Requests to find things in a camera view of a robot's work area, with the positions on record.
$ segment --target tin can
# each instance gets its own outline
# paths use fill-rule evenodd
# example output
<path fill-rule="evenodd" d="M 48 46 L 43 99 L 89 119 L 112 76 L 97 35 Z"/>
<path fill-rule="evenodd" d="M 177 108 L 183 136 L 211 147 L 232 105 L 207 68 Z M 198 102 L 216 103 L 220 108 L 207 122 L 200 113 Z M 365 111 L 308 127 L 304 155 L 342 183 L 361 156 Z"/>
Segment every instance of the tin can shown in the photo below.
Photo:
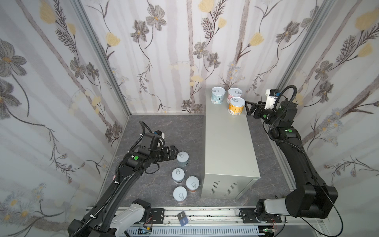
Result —
<path fill-rule="evenodd" d="M 242 90 L 241 89 L 238 89 L 236 87 L 230 88 L 228 90 L 228 98 L 227 98 L 226 102 L 228 102 L 228 104 L 230 104 L 230 99 L 232 97 L 241 97 L 241 96 L 242 96 Z"/>
<path fill-rule="evenodd" d="M 189 155 L 187 152 L 185 151 L 179 152 L 176 156 L 176 159 L 178 160 L 178 165 L 181 167 L 188 165 L 188 158 L 189 158 Z"/>
<path fill-rule="evenodd" d="M 173 197 L 175 202 L 182 204 L 187 200 L 187 189 L 185 187 L 179 186 L 174 189 Z"/>
<path fill-rule="evenodd" d="M 172 171 L 171 177 L 176 184 L 180 184 L 184 180 L 184 170 L 181 168 L 176 168 Z"/>
<path fill-rule="evenodd" d="M 232 97 L 229 104 L 229 113 L 232 115 L 240 115 L 245 106 L 245 100 L 240 97 Z"/>
<path fill-rule="evenodd" d="M 197 191 L 197 188 L 199 187 L 200 182 L 199 179 L 195 176 L 190 176 L 186 180 L 186 186 L 188 191 L 194 193 Z"/>
<path fill-rule="evenodd" d="M 219 86 L 212 88 L 211 101 L 212 103 L 219 105 L 224 101 L 225 89 Z"/>

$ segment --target can label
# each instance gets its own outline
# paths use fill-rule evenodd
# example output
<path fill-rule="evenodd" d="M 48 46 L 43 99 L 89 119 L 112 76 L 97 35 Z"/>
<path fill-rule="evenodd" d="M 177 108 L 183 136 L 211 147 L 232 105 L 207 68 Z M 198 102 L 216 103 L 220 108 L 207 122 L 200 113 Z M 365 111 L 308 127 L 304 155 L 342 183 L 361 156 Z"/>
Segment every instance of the can label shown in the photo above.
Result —
<path fill-rule="evenodd" d="M 243 111 L 243 106 L 234 106 L 232 104 L 229 104 L 229 113 L 231 113 L 232 115 L 239 115 L 242 113 Z"/>

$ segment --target light blue can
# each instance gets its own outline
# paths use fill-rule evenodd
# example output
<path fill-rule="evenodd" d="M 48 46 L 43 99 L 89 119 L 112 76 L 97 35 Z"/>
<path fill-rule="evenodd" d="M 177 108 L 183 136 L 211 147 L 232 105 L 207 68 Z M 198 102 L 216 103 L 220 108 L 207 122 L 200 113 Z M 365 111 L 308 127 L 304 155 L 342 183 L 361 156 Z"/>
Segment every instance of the light blue can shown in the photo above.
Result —
<path fill-rule="evenodd" d="M 214 104 L 221 104 L 224 101 L 225 89 L 219 86 L 212 88 L 211 102 Z"/>

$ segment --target ventilation slot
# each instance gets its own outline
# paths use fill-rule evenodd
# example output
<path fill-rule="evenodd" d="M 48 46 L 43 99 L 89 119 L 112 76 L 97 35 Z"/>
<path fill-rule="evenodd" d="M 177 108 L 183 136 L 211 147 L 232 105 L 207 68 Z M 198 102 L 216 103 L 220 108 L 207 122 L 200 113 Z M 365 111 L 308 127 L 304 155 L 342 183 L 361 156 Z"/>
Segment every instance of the ventilation slot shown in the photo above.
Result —
<path fill-rule="evenodd" d="M 214 194 L 216 192 L 217 186 L 220 183 L 220 181 L 214 182 L 213 186 L 211 188 L 211 192 L 209 194 Z"/>
<path fill-rule="evenodd" d="M 231 184 L 230 187 L 228 188 L 228 190 L 226 191 L 226 193 L 224 194 L 224 196 L 229 195 L 229 194 L 233 191 L 234 187 L 235 187 L 237 184 L 238 184 L 238 183 L 233 183 L 233 184 Z"/>

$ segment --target yellow flower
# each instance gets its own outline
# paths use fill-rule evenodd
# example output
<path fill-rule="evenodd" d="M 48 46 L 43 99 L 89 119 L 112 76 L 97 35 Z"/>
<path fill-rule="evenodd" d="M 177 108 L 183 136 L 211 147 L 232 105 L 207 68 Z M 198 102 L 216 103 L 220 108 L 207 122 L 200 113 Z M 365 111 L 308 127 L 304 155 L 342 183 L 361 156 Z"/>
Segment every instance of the yellow flower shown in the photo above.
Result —
<path fill-rule="evenodd" d="M 39 8 L 39 17 L 41 20 L 48 24 L 52 24 L 55 22 L 55 14 L 50 5 L 45 2 L 41 1 L 41 6 Z"/>
<path fill-rule="evenodd" d="M 208 13 L 213 9 L 214 0 L 202 0 L 199 4 L 199 9 L 202 12 Z"/>
<path fill-rule="evenodd" d="M 366 12 L 361 15 L 356 20 L 356 28 L 358 30 L 367 30 L 379 16 L 379 9 L 375 9 L 374 11 Z"/>
<path fill-rule="evenodd" d="M 95 96 L 94 99 L 92 100 L 92 106 L 96 106 L 100 102 L 101 102 L 101 97 Z"/>
<path fill-rule="evenodd" d="M 226 20 L 222 17 L 218 20 L 218 28 L 223 28 L 226 25 Z"/>
<path fill-rule="evenodd" d="M 301 94 L 296 95 L 296 100 L 298 101 L 298 105 L 302 106 L 303 105 L 303 96 Z"/>
<path fill-rule="evenodd" d="M 106 35 L 106 42 L 109 46 L 117 46 L 120 43 L 120 39 L 117 38 L 114 34 L 108 32 Z"/>
<path fill-rule="evenodd" d="M 21 216 L 22 217 L 26 217 L 28 215 L 29 211 L 23 211 L 21 212 Z"/>
<path fill-rule="evenodd" d="M 75 35 L 76 33 L 75 25 L 71 23 L 67 23 L 67 27 L 69 28 L 69 31 L 71 32 L 71 34 Z"/>
<path fill-rule="evenodd" d="M 359 50 L 358 57 L 369 56 L 373 52 L 373 47 L 371 43 L 367 43 L 361 50 Z"/>
<path fill-rule="evenodd" d="M 16 200 L 16 199 L 14 199 L 13 201 L 11 201 L 11 206 L 14 206 L 14 205 L 16 205 L 16 203 L 17 203 L 17 200 Z"/>
<path fill-rule="evenodd" d="M 261 33 L 255 33 L 254 35 L 253 35 L 253 38 L 251 38 L 251 40 L 250 40 L 250 45 L 251 46 L 257 46 L 257 45 L 259 45 L 260 43 L 262 43 L 263 42 L 263 36 L 262 36 L 262 34 Z"/>
<path fill-rule="evenodd" d="M 195 82 L 202 82 L 203 81 L 203 78 L 199 77 L 198 75 L 192 76 L 191 79 L 192 79 L 192 81 L 195 81 Z"/>

